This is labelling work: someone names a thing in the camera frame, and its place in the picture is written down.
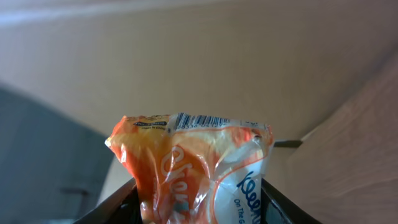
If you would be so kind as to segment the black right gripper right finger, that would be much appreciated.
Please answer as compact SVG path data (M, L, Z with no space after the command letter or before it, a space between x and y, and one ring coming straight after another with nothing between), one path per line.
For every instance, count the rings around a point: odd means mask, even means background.
M262 179L261 224L321 224Z

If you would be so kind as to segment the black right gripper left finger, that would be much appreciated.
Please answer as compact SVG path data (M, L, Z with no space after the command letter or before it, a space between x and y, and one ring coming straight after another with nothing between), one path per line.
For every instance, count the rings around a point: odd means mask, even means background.
M73 224L143 224L135 179Z

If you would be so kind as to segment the small orange packet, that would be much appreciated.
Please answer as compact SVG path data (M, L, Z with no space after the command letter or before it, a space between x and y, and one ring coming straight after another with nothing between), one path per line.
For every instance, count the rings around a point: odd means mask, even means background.
M259 223L269 125L207 115L123 117L106 140L144 223Z

